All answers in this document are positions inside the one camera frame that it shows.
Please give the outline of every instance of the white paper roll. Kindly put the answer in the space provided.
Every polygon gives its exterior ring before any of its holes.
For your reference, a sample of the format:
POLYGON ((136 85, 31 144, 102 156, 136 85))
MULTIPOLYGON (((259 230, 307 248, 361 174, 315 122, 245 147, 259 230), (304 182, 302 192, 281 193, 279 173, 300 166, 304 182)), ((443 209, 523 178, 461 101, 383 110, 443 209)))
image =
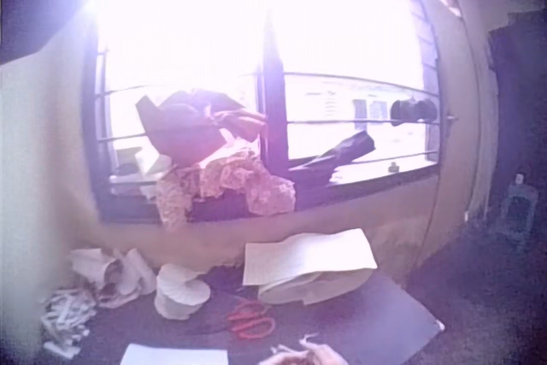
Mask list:
POLYGON ((157 312, 168 319, 186 320, 210 298, 211 289, 201 280, 200 273, 174 264, 166 264, 156 279, 157 312))

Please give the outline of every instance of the table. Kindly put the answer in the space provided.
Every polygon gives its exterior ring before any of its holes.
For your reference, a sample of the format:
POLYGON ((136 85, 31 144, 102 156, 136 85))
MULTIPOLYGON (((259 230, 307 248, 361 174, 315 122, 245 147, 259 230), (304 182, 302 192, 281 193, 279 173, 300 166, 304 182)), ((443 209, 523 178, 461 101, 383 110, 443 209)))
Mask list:
MULTIPOLYGON (((399 365, 421 350, 444 326, 406 291, 380 271, 359 289, 323 303, 274 306, 269 311, 277 322, 272 335, 259 340, 238 340, 230 333, 187 336, 185 330, 203 321, 215 321, 238 300, 227 292, 238 282, 238 271, 220 270, 205 280, 212 298, 188 321, 170 321, 157 314, 154 294, 118 309, 101 310, 89 322, 91 335, 73 365, 119 365, 126 347, 142 344, 163 348, 228 350, 230 364, 256 365, 270 356, 270 347, 285 344, 298 348, 306 333, 331 345, 350 365, 399 365)), ((63 363, 42 352, 40 364, 63 363)))

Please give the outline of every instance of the red scissors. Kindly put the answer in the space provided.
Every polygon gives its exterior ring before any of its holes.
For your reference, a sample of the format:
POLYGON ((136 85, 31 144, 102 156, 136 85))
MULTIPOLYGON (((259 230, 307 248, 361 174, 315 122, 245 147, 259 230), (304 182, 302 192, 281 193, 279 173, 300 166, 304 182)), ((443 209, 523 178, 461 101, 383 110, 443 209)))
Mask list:
POLYGON ((260 339, 275 329, 275 319, 266 316, 269 307, 260 301, 244 300, 226 315, 218 326, 205 324, 190 330, 187 334, 198 335, 230 331, 239 339, 260 339))

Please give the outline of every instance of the yellow wall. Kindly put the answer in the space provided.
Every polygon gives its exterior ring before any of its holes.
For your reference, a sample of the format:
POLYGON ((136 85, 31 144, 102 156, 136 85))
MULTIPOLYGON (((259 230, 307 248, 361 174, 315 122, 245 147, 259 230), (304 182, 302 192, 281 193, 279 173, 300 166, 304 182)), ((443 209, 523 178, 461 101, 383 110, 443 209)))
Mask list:
POLYGON ((474 211, 482 204, 495 161, 491 153, 496 149, 492 136, 497 124, 492 115, 482 114, 495 113, 496 102, 475 73, 486 65, 485 30, 477 2, 459 1, 472 49, 467 43, 447 46, 450 34, 442 29, 437 32, 444 36, 441 43, 445 49, 455 48, 441 50, 441 86, 452 109, 460 110, 466 120, 462 123, 465 127, 458 126, 452 134, 461 140, 453 139, 452 147, 447 146, 445 155, 449 157, 440 178, 290 215, 199 223, 171 234, 160 227, 110 226, 98 220, 80 119, 85 37, 91 23, 87 12, 78 15, 39 53, 3 66, 5 336, 24 343, 21 349, 26 353, 38 348, 38 306, 33 301, 67 278, 66 250, 88 244, 122 250, 137 247, 157 265, 180 262, 203 269, 236 262, 248 241, 362 227, 380 267, 401 280, 415 263, 455 235, 465 210, 474 211), (458 62, 462 56, 463 63, 458 62), (467 81, 461 83, 458 78, 467 81), (464 112, 469 104, 475 106, 470 114, 464 112), (463 138, 466 132, 473 137, 463 138), (458 150, 461 144, 465 150, 458 150), (467 164, 464 169, 459 167, 463 162, 467 164), (459 182, 460 188, 450 192, 453 182, 459 182))

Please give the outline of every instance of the crumpled paper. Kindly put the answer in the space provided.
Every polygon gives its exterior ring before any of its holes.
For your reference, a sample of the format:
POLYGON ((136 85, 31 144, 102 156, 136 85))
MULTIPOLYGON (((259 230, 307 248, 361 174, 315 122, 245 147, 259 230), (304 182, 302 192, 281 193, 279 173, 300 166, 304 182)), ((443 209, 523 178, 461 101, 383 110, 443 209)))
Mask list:
POLYGON ((137 250, 108 256, 101 249, 72 250, 73 271, 84 277, 97 294, 101 308, 118 308, 156 289, 156 276, 137 250))
POLYGON ((157 182, 156 205, 163 225, 174 230, 186 221, 194 198, 217 198, 226 189, 245 194, 249 212, 274 215, 294 210, 293 183, 271 175, 250 149, 211 161, 204 168, 173 168, 157 182))

